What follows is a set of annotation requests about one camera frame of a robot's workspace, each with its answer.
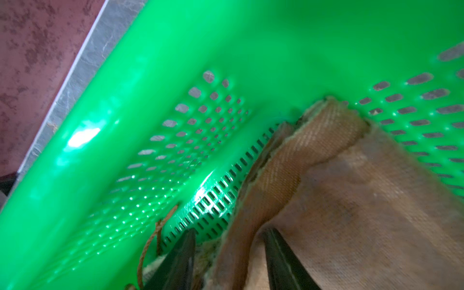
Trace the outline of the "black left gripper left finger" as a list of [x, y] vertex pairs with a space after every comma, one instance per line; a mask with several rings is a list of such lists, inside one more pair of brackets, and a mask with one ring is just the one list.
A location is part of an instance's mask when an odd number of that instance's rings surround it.
[[186, 230], [154, 275], [147, 281], [144, 290], [190, 290], [193, 279], [196, 234]]

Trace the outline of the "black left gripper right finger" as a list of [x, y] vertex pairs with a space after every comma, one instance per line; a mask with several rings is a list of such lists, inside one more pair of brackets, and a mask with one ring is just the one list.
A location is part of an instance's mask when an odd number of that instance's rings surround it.
[[271, 290], [321, 290], [277, 229], [262, 236]]

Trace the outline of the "brown plaid fringed scarf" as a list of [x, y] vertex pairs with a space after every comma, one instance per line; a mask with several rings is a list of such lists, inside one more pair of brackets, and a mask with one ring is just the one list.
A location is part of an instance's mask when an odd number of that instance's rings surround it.
[[[461, 290], [464, 203], [339, 101], [282, 123], [239, 190], [225, 233], [195, 248], [191, 290], [270, 290], [275, 228], [321, 290]], [[138, 265], [143, 290], [168, 254]]]

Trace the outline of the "green plastic basket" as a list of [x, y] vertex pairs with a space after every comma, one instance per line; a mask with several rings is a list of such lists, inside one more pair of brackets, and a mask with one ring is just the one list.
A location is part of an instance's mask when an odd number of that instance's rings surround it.
[[462, 1], [148, 1], [1, 212], [4, 290], [119, 290], [156, 222], [217, 238], [283, 122], [332, 96], [464, 194]]

